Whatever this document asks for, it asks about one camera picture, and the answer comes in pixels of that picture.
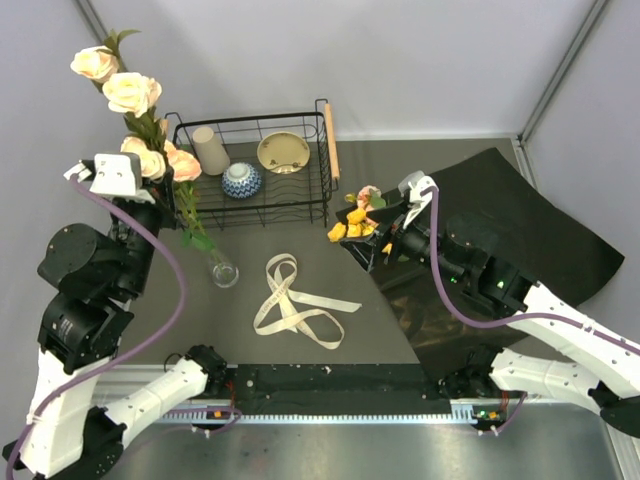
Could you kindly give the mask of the pink peony stem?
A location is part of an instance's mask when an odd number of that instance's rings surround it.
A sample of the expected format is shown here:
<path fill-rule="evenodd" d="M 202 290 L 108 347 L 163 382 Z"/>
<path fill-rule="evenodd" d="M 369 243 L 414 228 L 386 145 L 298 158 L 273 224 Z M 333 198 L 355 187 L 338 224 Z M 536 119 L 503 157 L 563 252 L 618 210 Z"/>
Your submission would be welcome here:
<path fill-rule="evenodd" d="M 381 209 L 387 206 L 381 190 L 373 185 L 366 185 L 357 193 L 346 194 L 344 200 L 365 211 Z"/>

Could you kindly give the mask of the pale pink rose spray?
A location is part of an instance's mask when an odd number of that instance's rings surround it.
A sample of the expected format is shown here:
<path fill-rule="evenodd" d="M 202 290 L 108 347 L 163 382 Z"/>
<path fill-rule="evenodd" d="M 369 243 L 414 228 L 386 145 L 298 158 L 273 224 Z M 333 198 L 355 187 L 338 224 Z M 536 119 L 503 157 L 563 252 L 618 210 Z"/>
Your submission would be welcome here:
<path fill-rule="evenodd" d="M 228 259 L 205 231 L 197 212 L 200 199 L 195 181 L 202 174 L 195 149 L 176 146 L 168 139 L 168 121 L 157 114 L 162 86 L 156 79 L 125 67 L 121 43 L 136 29 L 110 30 L 98 46 L 80 50 L 70 68 L 88 79 L 106 98 L 110 111 L 124 119 L 128 135 L 120 151 L 138 156 L 143 185 L 161 206 L 174 205 L 174 216 L 183 230 L 183 241 L 207 256 L 213 267 Z"/>

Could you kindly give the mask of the black wrapping paper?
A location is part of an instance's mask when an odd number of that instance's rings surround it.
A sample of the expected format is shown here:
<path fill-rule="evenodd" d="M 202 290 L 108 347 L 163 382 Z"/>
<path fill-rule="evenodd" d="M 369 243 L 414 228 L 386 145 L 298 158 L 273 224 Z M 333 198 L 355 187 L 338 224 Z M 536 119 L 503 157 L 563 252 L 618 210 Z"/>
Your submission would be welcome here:
<path fill-rule="evenodd" d="M 458 265 L 484 265 L 493 280 L 513 266 L 577 307 L 600 292 L 625 260 L 541 196 L 495 148 L 432 177 L 440 188 L 442 279 L 455 306 L 473 319 L 485 321 L 492 314 L 454 283 Z M 371 270 L 420 364 L 436 379 L 462 368 L 468 355 L 484 344 L 507 347 L 524 336 L 507 327 L 473 329 L 447 311 L 430 272 L 428 224 L 429 214 L 423 212 L 390 254 L 373 255 L 363 242 L 351 251 Z"/>

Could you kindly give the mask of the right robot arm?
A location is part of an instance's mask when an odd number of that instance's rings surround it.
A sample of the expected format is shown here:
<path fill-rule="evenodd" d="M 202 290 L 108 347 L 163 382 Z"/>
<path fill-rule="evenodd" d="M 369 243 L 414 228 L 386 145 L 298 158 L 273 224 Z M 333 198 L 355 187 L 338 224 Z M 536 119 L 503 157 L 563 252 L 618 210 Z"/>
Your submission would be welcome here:
<path fill-rule="evenodd" d="M 508 326 L 552 347 L 564 361 L 481 346 L 463 368 L 439 381 L 450 399 L 488 397 L 499 391 L 541 395 L 580 406 L 631 437 L 639 435 L 639 346 L 624 340 L 557 297 L 535 276 L 497 257 L 497 238 L 481 218 L 450 218 L 443 232 L 410 222 L 407 203 L 378 214 L 378 227 L 340 245 L 363 269 L 380 259 L 401 257 L 432 268 L 438 294 L 454 308 L 444 290 L 449 280 L 480 319 L 464 318 L 476 329 Z"/>

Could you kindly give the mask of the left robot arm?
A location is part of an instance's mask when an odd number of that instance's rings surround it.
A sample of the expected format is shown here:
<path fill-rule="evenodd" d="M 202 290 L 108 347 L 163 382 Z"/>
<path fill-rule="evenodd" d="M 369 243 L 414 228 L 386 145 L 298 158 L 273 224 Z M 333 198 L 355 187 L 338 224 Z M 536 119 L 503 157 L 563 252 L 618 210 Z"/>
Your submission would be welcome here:
<path fill-rule="evenodd" d="M 226 387 L 226 362 L 212 347 L 196 345 L 136 392 L 94 403 L 99 377 L 123 360 L 117 350 L 134 318 L 126 304 L 143 293 L 154 254 L 177 264 L 158 239 L 163 216 L 155 205 L 98 202 L 111 213 L 110 232 L 68 225 L 38 267 L 57 293 L 38 333 L 39 373 L 26 426 L 3 449 L 7 478 L 26 470 L 36 479 L 100 479 L 165 414 Z"/>

